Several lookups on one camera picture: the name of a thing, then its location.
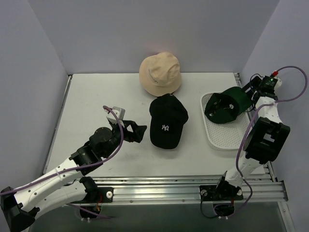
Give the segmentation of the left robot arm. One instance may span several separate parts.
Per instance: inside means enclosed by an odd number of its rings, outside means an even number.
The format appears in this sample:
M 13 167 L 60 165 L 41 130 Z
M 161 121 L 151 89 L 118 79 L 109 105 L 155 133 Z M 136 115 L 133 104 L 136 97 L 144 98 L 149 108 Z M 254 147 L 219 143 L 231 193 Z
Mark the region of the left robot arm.
M 98 187 L 88 174 L 113 157 L 124 141 L 140 143 L 147 129 L 134 121 L 98 128 L 64 162 L 29 184 L 0 192 L 0 207 L 10 231 L 21 232 L 44 213 L 67 203 L 93 202 Z

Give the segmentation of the black baseball cap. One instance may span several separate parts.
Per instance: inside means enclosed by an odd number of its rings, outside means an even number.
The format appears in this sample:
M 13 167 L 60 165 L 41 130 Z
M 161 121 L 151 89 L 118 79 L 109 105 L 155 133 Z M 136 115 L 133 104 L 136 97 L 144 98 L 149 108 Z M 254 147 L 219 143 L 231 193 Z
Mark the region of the black baseball cap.
M 186 108 L 173 94 L 168 93 L 153 100 L 149 112 L 151 143 L 161 149 L 175 149 L 189 119 Z

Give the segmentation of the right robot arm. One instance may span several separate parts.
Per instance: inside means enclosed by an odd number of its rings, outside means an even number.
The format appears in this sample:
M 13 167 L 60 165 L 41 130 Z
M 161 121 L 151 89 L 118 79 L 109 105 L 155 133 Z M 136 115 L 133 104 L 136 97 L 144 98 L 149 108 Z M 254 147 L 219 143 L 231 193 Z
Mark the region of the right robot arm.
M 256 76 L 253 79 L 250 89 L 256 111 L 252 119 L 256 121 L 249 123 L 240 144 L 240 150 L 245 153 L 241 155 L 238 152 L 235 167 L 226 171 L 214 188 L 219 199 L 234 198 L 247 176 L 256 168 L 274 161 L 290 133 L 290 127 L 283 124 L 277 109 L 275 87 L 280 82 L 277 74 L 274 72 L 270 76 Z

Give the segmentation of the beige bucket hat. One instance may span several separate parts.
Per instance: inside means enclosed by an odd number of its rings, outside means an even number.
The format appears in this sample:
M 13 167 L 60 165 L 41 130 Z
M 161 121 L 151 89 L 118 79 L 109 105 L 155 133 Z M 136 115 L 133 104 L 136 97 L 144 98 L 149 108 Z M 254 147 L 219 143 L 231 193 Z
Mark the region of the beige bucket hat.
M 139 70 L 141 86 L 151 95 L 171 94 L 182 84 L 180 63 L 170 52 L 161 52 L 145 58 Z

